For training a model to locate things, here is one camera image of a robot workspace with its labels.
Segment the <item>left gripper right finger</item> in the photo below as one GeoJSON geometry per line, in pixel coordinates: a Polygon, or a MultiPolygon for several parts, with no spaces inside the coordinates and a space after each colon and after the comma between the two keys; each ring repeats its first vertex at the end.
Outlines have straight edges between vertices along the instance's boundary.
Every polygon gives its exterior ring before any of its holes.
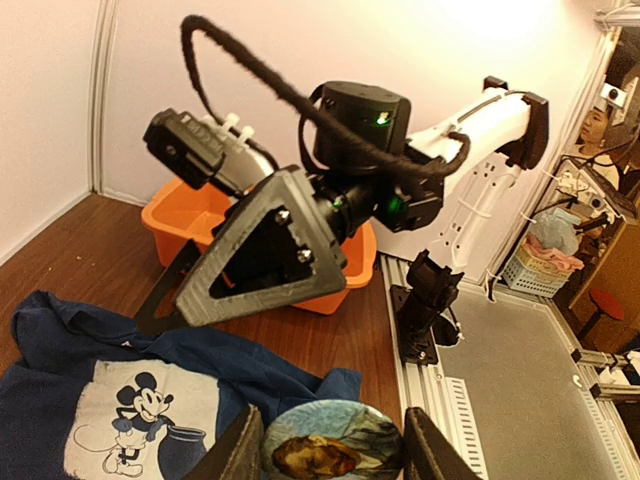
{"type": "Polygon", "coordinates": [[[406,409],[403,439],[405,479],[479,479],[420,407],[406,409]]]}

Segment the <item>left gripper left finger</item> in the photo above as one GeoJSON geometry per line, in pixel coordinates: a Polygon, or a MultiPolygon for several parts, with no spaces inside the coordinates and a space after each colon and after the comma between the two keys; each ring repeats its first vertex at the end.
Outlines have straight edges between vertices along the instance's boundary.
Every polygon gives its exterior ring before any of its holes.
{"type": "Polygon", "coordinates": [[[263,478],[261,444],[264,425],[249,405],[185,476],[188,480],[259,480],[263,478]]]}

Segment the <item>portrait round brooch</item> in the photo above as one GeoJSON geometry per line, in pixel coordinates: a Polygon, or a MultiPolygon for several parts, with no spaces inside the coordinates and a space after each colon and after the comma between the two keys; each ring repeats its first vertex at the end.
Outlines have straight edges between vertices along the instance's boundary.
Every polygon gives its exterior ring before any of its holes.
{"type": "Polygon", "coordinates": [[[396,479],[404,468],[403,438],[369,405],[318,400],[269,425],[261,460],[269,479],[396,479]]]}

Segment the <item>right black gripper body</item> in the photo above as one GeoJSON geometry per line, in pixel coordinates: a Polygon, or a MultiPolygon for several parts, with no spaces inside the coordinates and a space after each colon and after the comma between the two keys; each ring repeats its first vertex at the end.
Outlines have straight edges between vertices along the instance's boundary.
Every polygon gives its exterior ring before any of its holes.
{"type": "Polygon", "coordinates": [[[381,175],[316,175],[313,198],[342,244],[374,218],[393,233],[414,231],[431,224],[444,203],[444,181],[399,182],[381,175]]]}

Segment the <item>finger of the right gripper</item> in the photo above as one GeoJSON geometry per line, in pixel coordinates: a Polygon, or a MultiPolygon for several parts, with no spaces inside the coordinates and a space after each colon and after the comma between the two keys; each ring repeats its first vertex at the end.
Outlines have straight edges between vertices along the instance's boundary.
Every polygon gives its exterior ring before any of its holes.
{"type": "Polygon", "coordinates": [[[259,183],[236,204],[175,297],[201,327],[342,291],[347,260],[298,168],[259,183]]]}
{"type": "Polygon", "coordinates": [[[175,298],[199,258],[197,244],[194,240],[188,240],[165,268],[133,317],[143,335],[155,336],[188,326],[175,306],[175,298]]]}

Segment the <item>navy white clothing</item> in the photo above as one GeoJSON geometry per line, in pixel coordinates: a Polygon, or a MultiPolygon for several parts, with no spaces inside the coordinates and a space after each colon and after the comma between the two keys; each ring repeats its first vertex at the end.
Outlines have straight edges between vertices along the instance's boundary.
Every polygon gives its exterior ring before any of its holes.
{"type": "Polygon", "coordinates": [[[348,369],[314,376],[215,329],[142,334],[135,322],[45,291],[11,318],[20,358],[1,378],[5,479],[178,479],[248,406],[356,400],[348,369]]]}

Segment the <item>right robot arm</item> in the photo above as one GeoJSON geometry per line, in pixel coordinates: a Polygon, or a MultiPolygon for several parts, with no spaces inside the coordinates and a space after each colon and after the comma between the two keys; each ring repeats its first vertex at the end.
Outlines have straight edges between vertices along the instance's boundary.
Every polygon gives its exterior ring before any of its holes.
{"type": "Polygon", "coordinates": [[[457,295],[472,244],[503,193],[537,166],[548,142],[545,99],[485,80],[481,96],[447,120],[407,130],[411,105],[388,90],[347,81],[302,100],[316,140],[301,165],[279,167],[231,122],[158,113],[149,152],[192,189],[213,185],[234,198],[212,244],[189,239],[135,316],[154,335],[299,304],[345,289],[343,244],[370,220],[391,232],[431,224],[464,179],[497,158],[507,168],[466,204],[441,247],[410,271],[406,313],[427,326],[457,295]]]}

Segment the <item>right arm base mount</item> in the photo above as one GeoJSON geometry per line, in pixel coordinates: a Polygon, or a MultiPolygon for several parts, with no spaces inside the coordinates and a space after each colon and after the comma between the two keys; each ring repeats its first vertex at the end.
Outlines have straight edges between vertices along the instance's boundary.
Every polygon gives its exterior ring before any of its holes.
{"type": "Polygon", "coordinates": [[[451,309],[462,278],[461,273],[437,265],[424,250],[411,263],[408,285],[390,287],[402,362],[435,365],[438,346],[453,347],[462,339],[460,322],[451,309]]]}

